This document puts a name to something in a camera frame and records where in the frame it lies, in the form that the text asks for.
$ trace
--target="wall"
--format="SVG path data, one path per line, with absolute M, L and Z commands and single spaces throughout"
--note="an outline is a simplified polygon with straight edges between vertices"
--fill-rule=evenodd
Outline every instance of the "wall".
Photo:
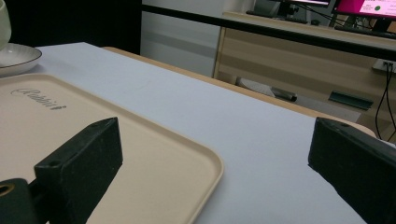
M 220 17 L 225 0 L 144 0 L 143 4 Z M 141 55 L 211 77 L 219 27 L 143 12 Z

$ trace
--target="pink screen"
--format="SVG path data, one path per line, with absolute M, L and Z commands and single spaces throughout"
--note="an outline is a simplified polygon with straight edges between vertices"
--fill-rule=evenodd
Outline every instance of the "pink screen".
M 335 12 L 396 19 L 396 0 L 340 0 Z

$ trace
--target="table surface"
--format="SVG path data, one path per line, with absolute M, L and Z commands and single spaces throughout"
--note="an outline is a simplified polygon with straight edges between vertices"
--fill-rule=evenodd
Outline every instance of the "table surface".
M 375 133 L 372 130 L 370 130 L 369 128 L 364 127 L 362 125 L 359 125 L 357 123 L 348 121 L 348 120 L 339 119 L 339 118 L 337 118 L 335 116 L 324 114 L 324 113 L 318 112 L 316 110 L 309 109 L 309 108 L 306 108 L 306 107 L 303 107 L 303 106 L 300 106 L 300 105 L 296 105 L 296 104 L 293 104 L 293 103 L 290 103 L 290 102 L 287 102 L 287 101 L 279 100 L 279 99 L 276 99 L 274 97 L 270 97 L 270 96 L 267 96 L 267 95 L 264 95 L 264 94 L 261 94 L 261 93 L 255 92 L 255 91 L 247 90 L 245 88 L 241 88 L 241 87 L 235 86 L 235 85 L 227 83 L 227 82 L 223 82 L 223 81 L 211 78 L 211 77 L 202 76 L 202 75 L 193 73 L 191 71 L 188 71 L 188 70 L 185 70 L 185 69 L 181 69 L 179 67 L 175 67 L 175 66 L 167 64 L 167 63 L 161 63 L 161 62 L 158 62 L 158 61 L 155 61 L 155 60 L 151 60 L 149 58 L 145 58 L 145 57 L 133 54 L 133 53 L 125 51 L 125 50 L 116 49 L 116 48 L 112 48 L 112 47 L 104 47 L 104 49 L 110 50 L 112 52 L 116 52 L 118 54 L 130 57 L 130 58 L 133 58 L 133 59 L 145 62 L 145 63 L 150 63 L 152 65 L 159 66 L 161 68 L 164 68 L 164 69 L 167 69 L 167 70 L 171 70 L 171 71 L 180 73 L 180 74 L 188 76 L 188 77 L 193 77 L 195 79 L 202 80 L 204 82 L 216 85 L 218 87 L 222 87 L 222 88 L 230 90 L 230 91 L 236 91 L 236 92 L 244 94 L 246 96 L 249 96 L 249 97 L 264 101 L 264 102 L 272 104 L 272 105 L 278 105 L 278 106 L 281 106 L 281 107 L 286 108 L 288 110 L 292 110 L 292 111 L 298 112 L 300 114 L 307 115 L 309 117 L 313 117 L 313 118 L 322 117 L 322 118 L 327 118 L 327 119 L 339 120 L 339 121 L 347 123 L 347 124 L 349 124 L 351 126 L 354 126 L 355 128 L 361 130 L 362 132 L 370 134 L 371 136 L 375 136 Z
M 196 223 L 364 223 L 307 165 L 312 115 L 85 43 L 39 49 L 29 73 L 54 75 L 222 157 L 224 176 Z

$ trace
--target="power outlet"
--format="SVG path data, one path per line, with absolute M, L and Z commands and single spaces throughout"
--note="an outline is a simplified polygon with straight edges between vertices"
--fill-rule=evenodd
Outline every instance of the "power outlet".
M 394 73 L 395 72 L 395 68 L 396 68 L 396 62 L 393 62 L 393 61 L 390 61 L 390 60 L 377 59 L 376 62 L 374 63 L 374 65 L 373 65 L 373 68 L 377 69 L 377 70 L 381 70 L 381 71 L 387 71 L 386 63 L 392 63 L 393 64 L 393 71 L 391 71 L 391 72 Z

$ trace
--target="electronic device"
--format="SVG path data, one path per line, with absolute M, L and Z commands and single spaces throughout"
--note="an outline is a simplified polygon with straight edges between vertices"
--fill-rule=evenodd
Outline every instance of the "electronic device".
M 278 18 L 287 18 L 294 13 L 291 5 L 304 5 L 312 7 L 328 7 L 331 0 L 270 0 L 280 2 L 276 16 Z
M 334 27 L 337 30 L 348 31 L 358 34 L 377 35 L 395 38 L 395 35 L 384 35 L 392 21 L 396 21 L 396 0 L 336 0 L 332 13 L 376 19 L 371 30 L 351 27 Z

